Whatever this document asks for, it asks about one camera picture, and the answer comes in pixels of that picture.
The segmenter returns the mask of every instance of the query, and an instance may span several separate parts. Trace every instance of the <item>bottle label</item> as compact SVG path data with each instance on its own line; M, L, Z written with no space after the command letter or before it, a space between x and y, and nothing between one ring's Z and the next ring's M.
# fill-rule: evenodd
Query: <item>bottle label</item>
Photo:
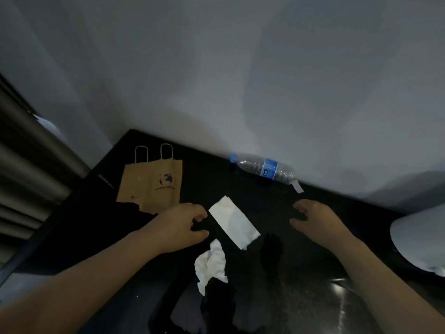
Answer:
M263 169L261 170L261 177L274 179L277 171L278 162L270 159L264 161Z

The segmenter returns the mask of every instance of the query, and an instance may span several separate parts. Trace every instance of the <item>small paper tag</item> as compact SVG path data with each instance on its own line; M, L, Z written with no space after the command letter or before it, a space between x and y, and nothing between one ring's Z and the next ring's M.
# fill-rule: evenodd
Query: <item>small paper tag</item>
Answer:
M295 191L297 191L297 193L303 193L303 189L300 186L300 183L298 183L298 180L294 180L292 182L292 186L294 187Z

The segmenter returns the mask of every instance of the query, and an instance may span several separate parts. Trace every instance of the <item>water bottle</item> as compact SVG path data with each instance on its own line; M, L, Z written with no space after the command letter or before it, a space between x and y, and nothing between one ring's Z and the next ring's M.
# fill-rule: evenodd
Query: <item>water bottle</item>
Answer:
M241 169L251 174L273 179L283 184L294 185L295 182L298 184L293 168L271 159L255 156L253 154L232 154L230 162L235 163Z

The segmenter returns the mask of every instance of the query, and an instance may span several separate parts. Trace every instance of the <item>napkin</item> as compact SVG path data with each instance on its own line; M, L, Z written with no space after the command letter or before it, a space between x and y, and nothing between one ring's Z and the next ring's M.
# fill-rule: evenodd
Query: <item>napkin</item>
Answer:
M227 277L224 269L226 268L226 256L224 254L221 243L215 239L210 244L210 250L201 254L195 260L195 272L199 279L197 288L204 296L206 294L206 286L213 277L227 283Z
M222 197L209 209L209 212L240 249L245 250L252 241L260 236L246 215L227 196Z

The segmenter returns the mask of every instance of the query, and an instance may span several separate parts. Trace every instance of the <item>black countertop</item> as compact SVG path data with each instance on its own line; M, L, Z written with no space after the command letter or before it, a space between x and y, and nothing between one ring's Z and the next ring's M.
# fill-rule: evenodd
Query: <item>black countertop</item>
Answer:
M153 219L153 215L140 212L136 204L116 202L116 196L125 164L134 162L134 148L146 145L150 160L154 160L159 159L164 142L168 141L136 130L125 134L81 187L3 267L0 283L12 272L56 274ZM198 203L208 210L222 196L228 196L262 236L246 251L240 251L209 214L200 223L200 227L210 231L203 244L149 262L89 321L82 333L148 333L147 321L170 282L193 265L197 255L208 250L215 238L225 251L226 275L236 289L234 322L239 328L253 331L265 326L269 332L324 333L337 332L342 327L346 332L379 333L360 297L331 283L331 279L347 277L337 259L289 225L289 219L298 214L292 203L301 198L329 205L402 278L442 283L393 250L389 225L402 216L400 213L304 184L304 193L297 194L292 186L250 175L228 160L171 144L175 159L183 160L181 202ZM260 252L263 246L267 248L267 234L275 235L283 248L282 255L273 258L279 261L274 269L275 283L267 278L261 263ZM203 328L196 283L194 277L172 316L178 325L193 332Z

